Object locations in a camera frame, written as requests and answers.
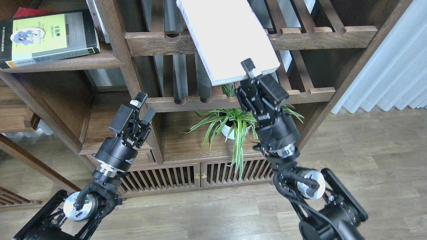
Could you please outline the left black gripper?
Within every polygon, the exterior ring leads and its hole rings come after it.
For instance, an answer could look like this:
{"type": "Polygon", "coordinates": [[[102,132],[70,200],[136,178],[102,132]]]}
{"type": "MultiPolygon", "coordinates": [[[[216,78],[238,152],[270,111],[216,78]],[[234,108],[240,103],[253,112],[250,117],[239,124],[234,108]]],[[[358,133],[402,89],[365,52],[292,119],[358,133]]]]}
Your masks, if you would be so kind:
{"type": "Polygon", "coordinates": [[[138,155],[135,149],[142,147],[142,144],[150,134],[151,122],[156,114],[154,108],[149,107],[142,120],[140,127],[139,112],[146,102],[148,94],[139,92],[128,105],[122,104],[114,116],[109,129],[116,133],[113,138],[106,138],[94,157],[100,163],[96,170],[104,176],[115,176],[117,172],[128,172],[134,164],[138,155]]]}

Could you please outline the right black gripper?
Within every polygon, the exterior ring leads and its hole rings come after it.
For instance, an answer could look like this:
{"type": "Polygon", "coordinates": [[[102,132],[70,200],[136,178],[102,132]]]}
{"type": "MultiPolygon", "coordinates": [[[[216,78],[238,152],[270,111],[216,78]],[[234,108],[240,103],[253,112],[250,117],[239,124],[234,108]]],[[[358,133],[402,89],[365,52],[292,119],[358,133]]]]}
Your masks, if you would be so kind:
{"type": "Polygon", "coordinates": [[[244,113],[250,112],[258,123],[255,131],[261,149],[276,154],[295,154],[300,133],[290,114],[284,113],[287,91],[271,76],[259,76],[252,59],[241,61],[246,75],[239,81],[235,95],[244,113]]]}

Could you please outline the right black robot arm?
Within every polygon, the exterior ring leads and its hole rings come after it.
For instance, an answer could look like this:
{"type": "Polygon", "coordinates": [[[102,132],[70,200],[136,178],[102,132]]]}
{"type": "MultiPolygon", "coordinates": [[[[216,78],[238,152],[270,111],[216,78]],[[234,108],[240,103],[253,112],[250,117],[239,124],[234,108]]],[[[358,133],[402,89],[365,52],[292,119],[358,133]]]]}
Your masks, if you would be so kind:
{"type": "Polygon", "coordinates": [[[253,147],[270,163],[276,190],[288,199],[298,215],[304,240],[363,240],[358,231],[368,214],[328,168],[321,171],[299,167],[295,142],[300,138],[291,115],[283,110],[287,91],[263,74],[252,59],[241,62],[247,76],[235,94],[244,112],[258,122],[259,143],[253,147]]]}

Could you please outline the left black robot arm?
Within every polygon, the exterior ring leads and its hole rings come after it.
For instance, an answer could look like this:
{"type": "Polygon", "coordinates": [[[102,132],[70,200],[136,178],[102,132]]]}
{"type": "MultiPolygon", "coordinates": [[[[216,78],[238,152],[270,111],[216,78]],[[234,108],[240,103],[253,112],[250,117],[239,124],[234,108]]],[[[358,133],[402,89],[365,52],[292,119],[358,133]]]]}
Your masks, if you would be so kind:
{"type": "Polygon", "coordinates": [[[128,171],[151,132],[151,121],[156,113],[148,108],[140,119],[140,110],[148,94],[139,92],[122,104],[109,129],[115,133],[106,138],[97,153],[100,163],[93,172],[94,181],[82,190],[67,194],[58,191],[13,237],[14,240],[89,240],[102,220],[123,198],[117,194],[122,177],[128,171]]]}

